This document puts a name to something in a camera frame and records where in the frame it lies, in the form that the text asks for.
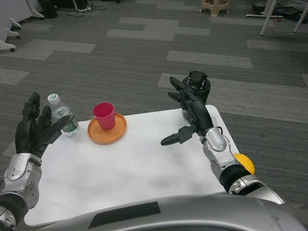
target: table leg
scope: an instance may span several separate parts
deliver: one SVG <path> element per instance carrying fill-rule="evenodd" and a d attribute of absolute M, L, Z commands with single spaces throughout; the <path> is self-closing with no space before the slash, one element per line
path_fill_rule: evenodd
<path fill-rule="evenodd" d="M 275 8 L 275 6 L 276 6 L 276 3 L 277 3 L 277 0 L 273 0 L 272 4 L 271 4 L 271 6 L 270 6 L 270 9 L 269 9 L 269 13 L 268 13 L 268 15 L 267 15 L 267 17 L 266 17 L 266 19 L 265 19 L 265 22 L 264 22 L 264 25 L 263 25 L 263 28 L 262 28 L 262 30 L 261 30 L 260 35 L 264 35 L 265 30 L 266 30 L 266 27 L 268 26 L 268 23 L 269 23 L 269 21 L 270 21 L 270 16 L 271 16 L 271 14 L 272 14 L 273 11 L 274 11 L 274 8 Z"/>
<path fill-rule="evenodd" d="M 296 31 L 297 31 L 299 25 L 303 22 L 303 20 L 304 20 L 306 14 L 307 14 L 307 11 L 308 11 L 308 4 L 307 4 L 307 6 L 306 6 L 306 8 L 305 8 L 305 10 L 304 10 L 304 12 L 303 12 L 303 14 L 302 14 L 302 16 L 300 17 L 299 21 L 298 21 L 297 24 L 296 24 L 296 27 L 295 27 L 295 29 L 294 29 L 294 31 L 293 31 L 294 33 L 296 33 Z"/>

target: water bottle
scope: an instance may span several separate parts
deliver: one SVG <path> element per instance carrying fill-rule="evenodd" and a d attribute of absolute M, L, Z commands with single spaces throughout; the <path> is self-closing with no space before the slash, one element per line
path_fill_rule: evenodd
<path fill-rule="evenodd" d="M 57 94 L 51 94 L 48 96 L 48 101 L 51 106 L 51 113 L 54 120 L 58 120 L 65 115 L 70 115 L 68 124 L 63 128 L 63 132 L 67 136 L 72 136 L 79 133 L 79 124 L 76 121 L 71 109 L 60 100 Z"/>

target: red cup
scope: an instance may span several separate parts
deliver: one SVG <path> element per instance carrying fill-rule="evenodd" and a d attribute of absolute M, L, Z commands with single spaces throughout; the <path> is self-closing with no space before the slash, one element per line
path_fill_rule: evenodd
<path fill-rule="evenodd" d="M 115 126 L 115 108 L 111 103 L 99 103 L 92 112 L 102 129 L 110 130 Z"/>

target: black device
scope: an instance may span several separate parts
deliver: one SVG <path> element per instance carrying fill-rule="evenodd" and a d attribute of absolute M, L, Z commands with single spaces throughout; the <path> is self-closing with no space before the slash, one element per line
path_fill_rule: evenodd
<path fill-rule="evenodd" d="M 43 9 L 45 18 L 55 18 L 58 16 L 52 0 L 38 0 L 38 3 Z"/>

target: orange plate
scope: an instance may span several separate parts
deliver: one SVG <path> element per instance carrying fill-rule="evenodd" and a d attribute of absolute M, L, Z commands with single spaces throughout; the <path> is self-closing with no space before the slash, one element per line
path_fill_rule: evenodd
<path fill-rule="evenodd" d="M 115 112 L 115 126 L 110 130 L 104 130 L 94 118 L 88 126 L 88 135 L 99 144 L 111 143 L 119 139 L 126 131 L 126 120 L 124 116 Z"/>

